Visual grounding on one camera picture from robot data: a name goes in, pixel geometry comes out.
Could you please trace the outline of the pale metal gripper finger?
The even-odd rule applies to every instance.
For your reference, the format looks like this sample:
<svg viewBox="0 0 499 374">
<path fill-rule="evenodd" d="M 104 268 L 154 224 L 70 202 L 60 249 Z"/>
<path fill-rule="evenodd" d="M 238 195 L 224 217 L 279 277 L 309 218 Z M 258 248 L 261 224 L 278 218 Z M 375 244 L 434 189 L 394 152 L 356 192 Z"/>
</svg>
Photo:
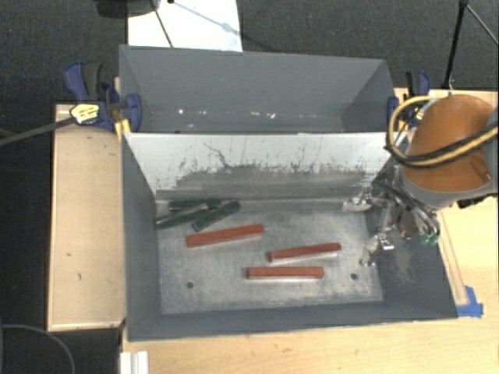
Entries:
<svg viewBox="0 0 499 374">
<path fill-rule="evenodd" d="M 342 203 L 344 213 L 358 213 L 369 210 L 373 206 L 373 197 L 370 187 L 364 187 L 358 194 Z"/>
<path fill-rule="evenodd" d="M 392 252 L 394 249 L 395 245 L 389 240 L 386 233 L 376 233 L 363 246 L 363 253 L 359 259 L 359 264 L 365 267 L 375 266 L 378 256 L 385 252 Z"/>
</svg>

